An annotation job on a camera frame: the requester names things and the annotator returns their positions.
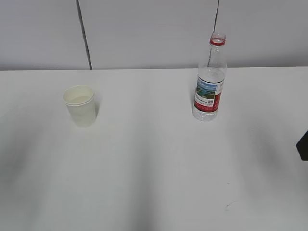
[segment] white wall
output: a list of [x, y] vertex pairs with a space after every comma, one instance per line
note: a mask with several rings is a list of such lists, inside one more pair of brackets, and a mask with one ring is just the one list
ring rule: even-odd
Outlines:
[[3, 0], [0, 70], [88, 69], [74, 0]]
[[79, 0], [93, 69], [196, 67], [217, 0]]
[[[197, 67], [217, 0], [79, 0], [93, 69]], [[308, 66], [308, 0], [220, 0], [229, 67]], [[74, 0], [7, 0], [0, 70], [88, 69]]]
[[307, 0], [221, 0], [230, 67], [308, 66]]

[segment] black object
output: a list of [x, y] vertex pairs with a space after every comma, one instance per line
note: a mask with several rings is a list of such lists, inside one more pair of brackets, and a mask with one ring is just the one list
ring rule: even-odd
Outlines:
[[300, 141], [296, 145], [300, 158], [302, 160], [308, 161], [308, 131], [305, 133], [305, 135], [300, 139]]

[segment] water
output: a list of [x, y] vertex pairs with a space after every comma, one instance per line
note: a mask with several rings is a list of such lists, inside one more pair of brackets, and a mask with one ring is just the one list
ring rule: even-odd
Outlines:
[[[198, 76], [200, 78], [197, 84], [198, 94], [197, 93], [195, 94], [195, 99], [192, 105], [192, 114], [198, 120], [210, 121], [217, 116], [218, 105], [220, 101], [223, 81], [225, 79], [225, 74], [223, 71], [217, 68], [209, 67], [201, 70], [199, 69]], [[213, 100], [209, 101], [210, 99], [213, 99], [213, 96], [209, 95], [209, 92], [211, 93], [213, 88], [215, 88], [216, 90], [214, 102]], [[206, 108], [205, 110], [208, 110], [210, 112], [199, 110], [195, 106], [196, 101], [200, 103], [199, 107], [204, 106], [204, 108]]]
[[89, 100], [89, 96], [78, 96], [72, 100], [70, 100], [70, 103], [84, 103], [85, 101]]

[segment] bottle label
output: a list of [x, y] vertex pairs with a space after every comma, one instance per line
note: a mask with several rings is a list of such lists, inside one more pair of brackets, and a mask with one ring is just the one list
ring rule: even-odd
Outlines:
[[214, 112], [218, 109], [223, 81], [209, 83], [198, 77], [194, 105], [200, 111]]

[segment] red label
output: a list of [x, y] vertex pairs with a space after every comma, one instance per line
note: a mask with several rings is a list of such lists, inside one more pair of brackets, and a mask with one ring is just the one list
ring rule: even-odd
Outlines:
[[206, 107], [206, 106], [203, 106], [201, 104], [198, 104], [196, 102], [196, 100], [194, 101], [194, 105], [200, 111], [203, 111], [203, 112], [214, 112], [214, 111], [216, 111], [218, 109], [218, 105], [219, 105], [219, 101], [220, 101], [220, 96], [221, 96], [221, 93], [218, 94], [218, 95], [215, 95], [214, 105], [212, 107]]

